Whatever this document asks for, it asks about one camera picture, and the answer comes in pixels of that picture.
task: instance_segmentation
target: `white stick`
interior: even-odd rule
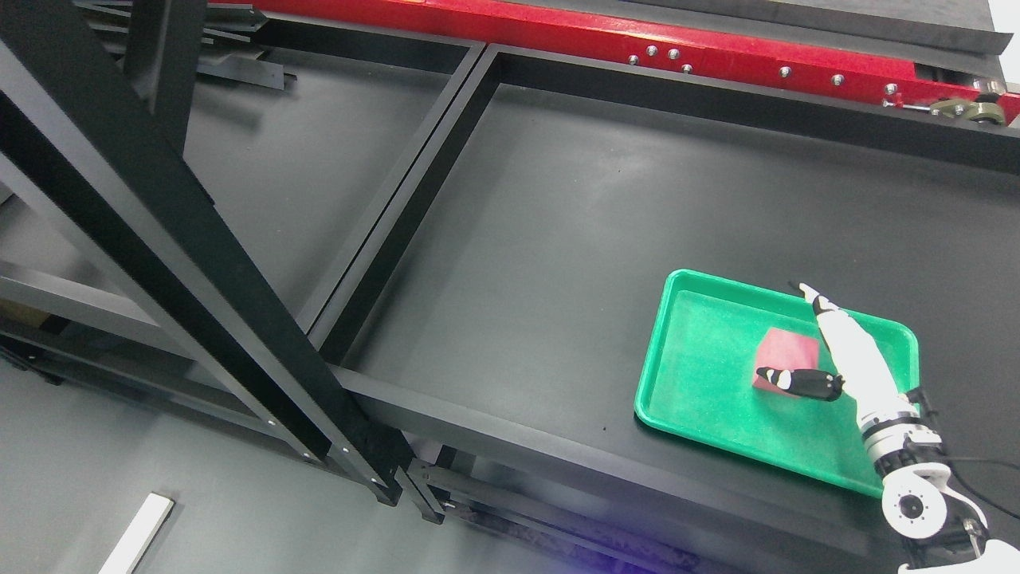
[[[138,566],[156,531],[173,508],[173,501],[150,492],[113,547],[99,574],[131,574]]]

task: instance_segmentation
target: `robotic arm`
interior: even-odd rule
[[[758,374],[790,395],[821,401],[847,395],[857,403],[857,426],[882,479],[882,513],[910,556],[900,574],[1020,572],[1020,551],[990,539],[981,509],[949,486],[941,437],[921,421],[912,398],[899,393],[871,335],[808,284],[797,289],[815,312],[839,375],[771,368]]]

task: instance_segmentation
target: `green tray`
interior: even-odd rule
[[[914,333],[848,313],[875,338],[897,387],[917,386]],[[881,498],[853,400],[823,403],[751,385],[758,346],[771,327],[821,338],[801,298],[697,270],[670,273],[634,398],[638,417],[659,430]],[[824,345],[818,368],[834,371]]]

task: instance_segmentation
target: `red sponge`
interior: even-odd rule
[[[751,385],[762,390],[777,393],[785,397],[796,396],[779,390],[778,387],[762,379],[755,373],[759,367],[773,369],[818,369],[818,340],[805,337],[775,327],[765,333],[755,356],[755,368],[751,372]]]

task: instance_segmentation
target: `red metal rail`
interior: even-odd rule
[[[251,0],[226,0],[251,3]],[[969,86],[917,77],[914,62],[498,0],[254,0],[262,10],[508,44],[872,104],[973,100]],[[678,50],[675,58],[671,50]],[[1020,95],[1000,101],[1007,121]]]

